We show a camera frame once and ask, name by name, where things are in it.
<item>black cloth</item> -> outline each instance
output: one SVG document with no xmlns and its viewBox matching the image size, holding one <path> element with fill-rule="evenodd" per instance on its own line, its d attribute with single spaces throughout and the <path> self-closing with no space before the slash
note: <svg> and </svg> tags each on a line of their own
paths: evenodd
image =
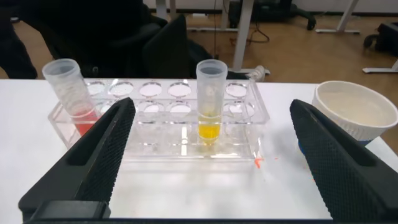
<svg viewBox="0 0 398 224">
<path fill-rule="evenodd" d="M 0 3 L 6 5 L 5 1 L 0 0 Z M 10 22 L 13 10 L 0 5 L 0 67 L 6 71 L 9 78 L 36 78 L 37 72 L 25 45 Z"/>
<path fill-rule="evenodd" d="M 87 45 L 130 36 L 145 24 L 142 0 L 22 0 L 21 15 Z"/>
</svg>

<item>chair wheel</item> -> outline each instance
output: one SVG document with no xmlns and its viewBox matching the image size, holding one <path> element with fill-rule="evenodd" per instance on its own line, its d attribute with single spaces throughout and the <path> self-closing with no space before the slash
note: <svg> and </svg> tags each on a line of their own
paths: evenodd
<svg viewBox="0 0 398 224">
<path fill-rule="evenodd" d="M 376 39 L 378 37 L 377 34 L 373 34 L 373 35 L 369 35 L 365 38 L 365 40 L 363 41 L 363 47 L 364 48 L 369 48 L 370 46 L 372 46 L 373 44 L 373 40 Z"/>
<path fill-rule="evenodd" d="M 309 21 L 307 24 L 307 30 L 313 30 L 314 28 L 315 28 L 315 23 Z"/>
</svg>

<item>yellow liquid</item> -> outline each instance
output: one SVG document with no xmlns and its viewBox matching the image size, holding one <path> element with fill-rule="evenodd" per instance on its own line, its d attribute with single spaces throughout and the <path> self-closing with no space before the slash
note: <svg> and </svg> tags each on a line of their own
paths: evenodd
<svg viewBox="0 0 398 224">
<path fill-rule="evenodd" d="M 219 123 L 221 121 L 220 117 L 209 118 L 207 116 L 199 116 L 199 122 L 206 122 L 206 124 L 198 125 L 198 134 L 202 138 L 202 140 L 207 144 L 214 143 L 218 136 L 220 135 L 220 124 L 212 124 Z"/>
</svg>

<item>clear acrylic rack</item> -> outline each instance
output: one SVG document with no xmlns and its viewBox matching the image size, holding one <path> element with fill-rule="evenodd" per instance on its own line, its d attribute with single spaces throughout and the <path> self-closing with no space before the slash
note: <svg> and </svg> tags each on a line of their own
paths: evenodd
<svg viewBox="0 0 398 224">
<path fill-rule="evenodd" d="M 122 98 L 133 100 L 136 115 L 125 161 L 252 161 L 259 157 L 269 115 L 252 80 L 227 80 L 221 131 L 211 145 L 197 132 L 196 80 L 86 79 L 86 83 L 102 114 Z M 49 120 L 68 149 L 81 137 L 60 103 Z"/>
</svg>

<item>table surface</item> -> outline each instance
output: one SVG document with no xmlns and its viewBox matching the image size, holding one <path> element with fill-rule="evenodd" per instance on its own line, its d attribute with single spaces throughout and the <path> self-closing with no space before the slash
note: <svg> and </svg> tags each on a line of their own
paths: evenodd
<svg viewBox="0 0 398 224">
<path fill-rule="evenodd" d="M 293 99 L 310 103 L 315 84 L 258 83 L 271 120 L 264 161 L 123 163 L 110 202 L 111 217 L 330 218 L 290 118 Z M 19 199 L 66 152 L 47 116 L 57 97 L 45 80 L 0 81 L 0 223 L 21 223 Z M 381 139 L 368 146 L 398 171 L 398 157 Z"/>
</svg>

